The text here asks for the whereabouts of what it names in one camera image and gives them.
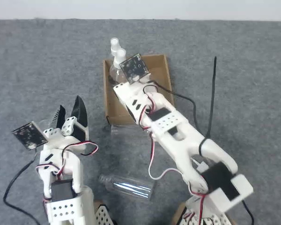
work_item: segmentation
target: clear plastic bottle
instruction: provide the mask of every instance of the clear plastic bottle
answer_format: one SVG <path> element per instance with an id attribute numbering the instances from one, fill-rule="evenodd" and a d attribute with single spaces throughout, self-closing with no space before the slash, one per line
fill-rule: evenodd
<path id="1" fill-rule="evenodd" d="M 120 67 L 120 63 L 126 60 L 126 50 L 120 48 L 115 53 L 113 64 L 109 70 L 109 83 L 112 87 L 118 85 L 119 83 L 127 82 L 126 76 Z"/>
<path id="2" fill-rule="evenodd" d="M 150 200 L 154 186 L 152 181 L 142 181 L 116 175 L 100 175 L 99 182 L 105 184 L 108 191 L 126 194 L 145 201 Z"/>
<path id="3" fill-rule="evenodd" d="M 116 37 L 111 39 L 111 54 L 116 56 L 117 51 L 121 48 L 120 42 Z"/>

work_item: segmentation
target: white spray nozzle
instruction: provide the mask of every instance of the white spray nozzle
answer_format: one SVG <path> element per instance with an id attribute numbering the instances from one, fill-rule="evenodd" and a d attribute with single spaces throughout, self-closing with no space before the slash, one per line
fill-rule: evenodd
<path id="1" fill-rule="evenodd" d="M 126 60 L 126 50 L 124 48 L 120 48 L 114 57 L 113 65 L 115 68 L 120 69 L 120 63 L 124 62 Z"/>
<path id="2" fill-rule="evenodd" d="M 111 53 L 116 56 L 117 51 L 121 48 L 120 43 L 116 37 L 111 39 Z"/>

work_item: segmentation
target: brown cardboard tray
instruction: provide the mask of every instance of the brown cardboard tray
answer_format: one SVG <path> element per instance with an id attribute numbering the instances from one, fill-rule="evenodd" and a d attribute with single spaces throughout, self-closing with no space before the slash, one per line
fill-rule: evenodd
<path id="1" fill-rule="evenodd" d="M 166 55 L 142 55 L 150 73 L 151 79 L 157 81 L 160 85 L 172 90 L 170 82 L 170 72 Z M 103 61 L 104 73 L 104 103 L 105 103 L 105 116 L 107 121 L 113 125 L 127 125 L 134 124 L 133 119 L 121 105 L 118 98 L 115 96 L 112 87 L 108 83 L 109 68 L 111 67 L 112 60 Z M 170 93 L 158 88 L 166 99 L 174 104 L 173 96 Z"/>

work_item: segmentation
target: circuit board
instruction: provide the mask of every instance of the circuit board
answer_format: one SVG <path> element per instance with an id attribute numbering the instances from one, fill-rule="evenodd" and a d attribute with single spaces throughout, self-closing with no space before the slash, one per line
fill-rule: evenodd
<path id="1" fill-rule="evenodd" d="M 12 133 L 29 150 L 48 142 L 46 136 L 33 121 L 19 127 Z"/>
<path id="2" fill-rule="evenodd" d="M 120 67 L 130 84 L 150 73 L 140 54 L 136 54 L 120 63 Z"/>

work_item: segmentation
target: white robotic arm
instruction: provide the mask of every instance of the white robotic arm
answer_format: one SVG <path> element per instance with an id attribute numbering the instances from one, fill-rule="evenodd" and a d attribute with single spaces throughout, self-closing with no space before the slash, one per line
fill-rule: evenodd
<path id="1" fill-rule="evenodd" d="M 185 183 L 191 185 L 193 191 L 208 193 L 205 205 L 213 213 L 226 212 L 251 194 L 252 186 L 243 175 L 236 175 L 236 162 L 214 141 L 207 139 L 201 149 L 199 148 L 204 136 L 162 94 L 156 92 L 157 87 L 154 87 L 153 83 L 143 82 L 148 80 L 149 76 L 132 84 L 127 82 L 115 86 L 116 96 L 135 123 L 150 132 L 153 139 L 159 142 L 175 161 Z M 209 168 L 206 173 L 198 173 L 191 162 L 194 155 L 209 158 L 217 166 Z M 215 173 L 211 176 L 212 172 L 221 174 L 223 170 L 231 176 L 231 179 L 225 182 L 232 183 L 233 187 L 227 187 L 228 184 L 225 184 L 225 187 L 213 184 L 217 182 L 214 181 L 217 178 L 214 177 Z"/>
<path id="2" fill-rule="evenodd" d="M 97 221 L 109 220 L 105 206 L 95 215 L 94 195 L 83 184 L 83 165 L 76 154 L 85 154 L 85 144 L 98 145 L 89 140 L 87 113 L 82 99 L 77 96 L 71 117 L 65 119 L 65 109 L 55 114 L 50 128 L 44 131 L 48 143 L 40 153 L 37 171 L 44 183 L 44 202 L 51 225 L 96 225 Z"/>

